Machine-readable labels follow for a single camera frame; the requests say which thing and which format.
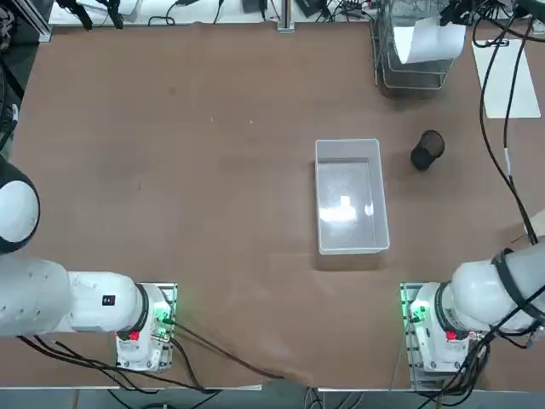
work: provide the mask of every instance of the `brown table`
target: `brown table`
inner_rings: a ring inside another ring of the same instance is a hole
[[[527,54],[538,98],[545,58]],[[387,389],[403,335],[399,283],[449,279],[492,256],[520,220],[478,121],[469,43],[445,89],[391,101],[375,88],[365,25],[186,26],[56,33],[40,47],[13,162],[41,194],[26,253],[68,269],[176,281],[180,317],[255,365],[333,388]],[[490,123],[500,152],[502,121]],[[426,129],[446,151],[428,173],[409,152]],[[545,204],[543,121],[511,121],[531,214]],[[317,256],[317,139],[378,138],[392,245],[379,257]],[[63,336],[112,361],[111,336]],[[186,343],[207,385],[263,381]],[[108,385],[12,339],[0,384]],[[544,390],[545,346],[492,346],[484,389]],[[394,388],[407,388],[402,360]],[[186,380],[178,360],[168,376]],[[152,386],[146,379],[140,385]]]

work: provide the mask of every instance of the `transparent plastic container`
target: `transparent plastic container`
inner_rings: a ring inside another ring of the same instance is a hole
[[[316,141],[318,248],[374,254],[390,246],[379,143]]]

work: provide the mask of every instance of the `wire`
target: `wire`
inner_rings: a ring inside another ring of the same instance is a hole
[[[341,403],[335,409],[342,409],[353,395],[354,395],[354,392],[351,392],[350,394],[348,394],[348,396],[345,399],[343,399]],[[354,403],[350,407],[348,407],[348,409],[355,409],[361,403],[363,398],[364,398],[364,393],[360,392],[358,399],[354,401]]]
[[[176,339],[174,338],[171,338],[170,341],[172,342],[172,344],[176,347],[176,349],[178,349],[178,351],[180,351],[181,353],[181,356],[183,357],[185,363],[186,363],[186,369],[187,369],[187,374],[189,375],[189,378],[191,378],[191,381],[193,382],[193,385],[195,385],[201,392],[204,392],[204,393],[208,393],[209,391],[207,391],[200,383],[199,381],[197,380],[197,377],[195,376],[195,372],[193,371],[193,368],[191,366],[191,363],[189,362],[189,357],[187,356],[186,354],[186,350],[181,346],[181,343],[179,343]]]
[[[140,375],[141,377],[149,377],[150,379],[155,379],[157,381],[161,381],[161,382],[165,382],[165,383],[171,383],[173,385],[181,386],[182,388],[189,388],[189,389],[198,390],[198,388],[196,388],[196,387],[194,387],[192,385],[189,385],[187,383],[178,382],[178,381],[175,381],[174,379],[168,379],[166,377],[159,377],[157,375],[153,375],[153,374],[147,373],[147,372],[135,371],[135,370],[132,370],[132,369],[129,369],[129,368],[109,366],[107,364],[104,364],[103,362],[101,362],[100,365],[98,365],[98,364],[96,366],[91,365],[91,364],[89,364],[89,363],[87,363],[85,361],[82,361],[82,360],[79,360],[79,359],[76,359],[76,358],[67,358],[67,357],[62,356],[62,355],[54,354],[54,353],[48,351],[47,349],[43,349],[43,348],[39,347],[38,345],[36,345],[35,343],[30,341],[26,337],[19,336],[17,338],[19,338],[23,343],[25,343],[26,345],[28,345],[32,349],[36,350],[40,354],[46,355],[49,358],[53,358],[55,360],[60,360],[60,361],[63,361],[63,362],[67,362],[67,363],[76,365],[76,366],[81,366],[83,368],[91,368],[91,369],[100,368],[102,370],[113,371],[113,372],[134,373],[135,375]]]
[[[517,343],[516,341],[512,340],[510,337],[508,337],[506,335],[503,335],[501,332],[499,333],[499,335],[500,335],[500,337],[502,337],[506,341],[509,341],[513,346],[515,346],[515,347],[517,347],[519,349],[528,349],[527,345],[521,345],[521,344]]]
[[[164,20],[166,22],[166,25],[167,26],[175,26],[176,25],[176,20],[174,20],[172,17],[169,16],[170,14],[170,11],[176,7],[180,5],[177,1],[175,3],[173,3],[169,9],[167,10],[167,14],[165,15],[153,15],[152,17],[149,18],[149,20],[147,21],[147,25],[148,26],[151,26],[152,25],[152,21],[154,20]]]
[[[520,43],[517,59],[514,62],[513,79],[511,81],[511,89],[509,91],[508,108],[505,112],[505,121],[503,122],[503,149],[505,152],[506,161],[508,163],[508,178],[509,178],[509,181],[511,182],[511,186],[513,186],[513,189],[514,189],[514,181],[513,181],[513,176],[511,175],[511,165],[510,165],[509,154],[508,154],[509,113],[511,112],[511,105],[513,104],[514,88],[517,82],[517,74],[519,73],[520,57],[522,56],[522,53],[525,49],[526,40],[528,39],[528,34],[530,34],[530,30],[531,30],[533,22],[534,22],[534,18],[532,17],[528,22],[528,26],[526,27],[525,37],[522,39],[522,42]]]
[[[489,76],[491,74],[492,65],[494,63],[494,60],[496,59],[497,52],[498,52],[498,50],[500,48],[502,40],[506,35],[507,28],[509,26],[511,26],[513,21],[514,21],[514,15],[509,19],[508,25],[505,27],[505,29],[502,31],[502,33],[496,38],[496,40],[494,40],[495,48],[494,48],[494,51],[492,52],[492,57],[490,58],[490,63],[488,65],[488,68],[486,69],[485,79],[483,81],[483,86],[482,86],[481,93],[480,93],[479,122],[480,122],[480,128],[481,128],[481,133],[482,133],[482,136],[483,136],[483,140],[485,142],[486,150],[487,150],[487,152],[488,152],[488,154],[490,156],[490,159],[492,159],[492,162],[493,162],[494,166],[496,166],[496,170],[498,171],[498,173],[502,177],[503,181],[508,185],[508,188],[511,191],[511,194],[513,195],[513,197],[514,197],[514,199],[515,199],[515,201],[517,203],[517,206],[519,207],[520,215],[522,216],[522,220],[523,220],[523,222],[525,224],[526,231],[528,232],[530,242],[531,242],[531,244],[534,245],[534,244],[539,242],[539,240],[537,238],[537,235],[536,235],[536,232],[534,231],[534,228],[531,225],[530,218],[528,217],[528,213],[526,212],[526,209],[523,206],[522,201],[520,200],[520,197],[519,197],[516,189],[514,188],[511,181],[506,177],[505,173],[503,173],[502,168],[500,167],[499,163],[497,162],[496,156],[492,152],[492,148],[491,148],[490,142],[488,140],[488,136],[486,134],[486,127],[485,127],[485,91],[486,91],[486,85],[488,84],[488,78],[489,78]]]
[[[50,347],[47,343],[45,343],[43,341],[43,339],[39,336],[35,336],[34,339],[36,339],[36,341],[44,348],[44,349],[47,349],[49,352],[51,352],[52,354],[58,354],[60,356],[65,356],[67,358],[77,358],[79,360],[82,360],[86,363],[88,363],[89,365],[92,365],[97,371],[103,373],[104,375],[106,375],[107,377],[109,377],[114,383],[116,383],[117,385],[119,385],[119,387],[123,390],[128,390],[128,391],[137,391],[137,392],[140,392],[144,395],[155,395],[156,393],[158,393],[159,391],[158,390],[155,390],[155,391],[149,391],[149,390],[144,390],[144,389],[140,389],[138,388],[124,373],[121,373],[119,371],[117,371],[117,368],[115,371],[113,372],[116,372],[119,376],[121,376],[125,382],[127,382],[131,387],[132,389],[128,388],[127,386],[123,385],[121,382],[119,382],[115,377],[113,377],[111,374],[109,374],[108,372],[106,372],[105,370],[102,370],[100,369],[99,367],[97,367],[97,365],[105,365],[104,362],[100,362],[99,360],[91,360],[91,359],[88,359],[88,358],[85,358],[83,357],[82,355],[78,354],[77,352],[73,351],[72,349],[68,348],[64,343],[60,343],[58,341],[55,341],[55,343],[57,345],[59,345],[61,348],[65,349],[66,351],[68,351],[70,354],[66,354],[66,353],[63,353],[62,351],[59,351],[58,349],[55,349],[53,347]]]
[[[325,4],[325,7],[322,7],[322,11],[320,11],[320,14],[319,14],[318,18],[316,19],[316,21],[314,21],[315,23],[318,23],[320,21],[320,19],[322,18],[322,16],[324,16],[324,21],[325,21],[325,19],[327,19],[327,16],[325,16],[325,10],[327,10],[327,12],[329,13],[331,2],[333,2],[333,0],[329,0],[327,2],[327,4]]]
[[[227,358],[231,359],[231,360],[234,360],[235,362],[237,362],[239,365],[245,367],[246,369],[250,369],[252,372],[255,372],[257,373],[258,375],[262,375],[263,377],[269,377],[271,379],[284,379],[284,377],[280,376],[280,375],[276,375],[274,373],[271,373],[271,372],[268,372],[268,371],[264,371],[260,368],[257,368],[256,366],[253,366],[251,364],[249,364],[248,362],[246,362],[245,360],[241,360],[240,358],[238,358],[237,356],[231,354],[230,352],[226,351],[225,349],[223,348],[220,348],[218,347],[217,345],[211,343],[210,341],[208,341],[207,339],[201,337],[200,335],[198,335],[196,332],[190,330],[189,328],[183,326],[182,324],[178,324],[177,322],[174,322],[173,320],[163,320],[163,323],[165,324],[170,324],[170,325],[175,325],[177,326],[178,328],[180,328],[181,330],[187,332],[189,335],[191,335],[192,337],[195,337],[197,338],[197,340],[199,340],[200,342],[202,343],[205,343],[206,345],[208,345],[209,347],[211,347],[212,349],[214,349],[216,352],[219,352],[220,354],[226,356]]]
[[[204,404],[205,404],[206,402],[208,402],[209,400],[214,399],[214,398],[215,398],[217,395],[219,395],[221,392],[222,392],[221,390],[215,392],[213,395],[209,396],[209,397],[206,398],[206,399],[201,400],[199,403],[197,403],[196,405],[191,406],[189,409],[197,409],[198,407],[204,405]]]
[[[497,21],[491,19],[490,17],[485,17],[485,20],[489,21],[494,26],[496,26],[498,28],[501,28],[502,30],[505,30],[506,32],[508,32],[509,34],[515,36],[516,38],[524,38],[524,36],[525,36],[524,34],[520,34],[519,32],[511,30],[510,28],[508,28],[508,26],[504,26],[502,23],[498,23]],[[535,43],[545,43],[545,38],[538,38],[538,37],[528,36],[527,41],[532,41],[532,42],[535,42]]]
[[[318,402],[319,406],[320,406],[320,409],[324,409],[324,403],[320,400],[319,396],[318,396],[318,392],[316,392],[316,390],[314,388],[310,388],[310,393],[311,394],[314,394],[314,397],[316,398],[315,400],[313,400],[313,402],[310,404],[310,406],[308,407],[308,409],[312,409],[313,405]]]
[[[110,389],[106,389],[106,392],[110,394],[113,399],[117,400],[119,402],[119,405],[127,408],[127,409],[133,409],[131,406],[127,405],[125,402],[123,402],[121,399],[119,399],[116,394],[114,394]]]
[[[274,0],[271,0],[272,9],[274,10],[274,14],[276,15],[276,18],[278,21],[282,20],[280,19],[280,14],[278,14],[278,10],[276,10],[276,4],[274,4]]]
[[[218,11],[217,13],[215,14],[215,17],[214,17],[214,22],[212,24],[215,24],[218,22],[218,19],[220,18],[220,10],[221,10],[221,5],[223,4],[224,0],[219,0],[218,2]]]

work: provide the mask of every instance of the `metal rack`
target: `metal rack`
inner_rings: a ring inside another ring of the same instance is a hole
[[[438,16],[448,0],[384,0],[371,28],[375,85],[387,89],[441,89],[453,60],[402,64],[395,50],[393,28]]]

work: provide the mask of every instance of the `paper sheet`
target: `paper sheet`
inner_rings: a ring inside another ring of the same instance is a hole
[[[393,28],[393,41],[402,64],[456,58],[462,52],[465,37],[465,26],[440,26],[436,17],[419,20],[414,27]]]
[[[511,81],[513,80],[514,63],[517,59],[520,43],[521,40],[509,40],[509,44],[501,46],[497,52],[485,91],[485,108],[488,118],[505,118]],[[481,88],[485,81],[486,69],[491,62],[493,52],[494,47],[480,49],[473,46],[473,55],[475,56],[475,64],[477,65]],[[509,117],[540,118],[541,116],[536,91],[531,81],[526,52],[523,51],[520,57],[517,82],[514,86],[513,103],[511,104]]]

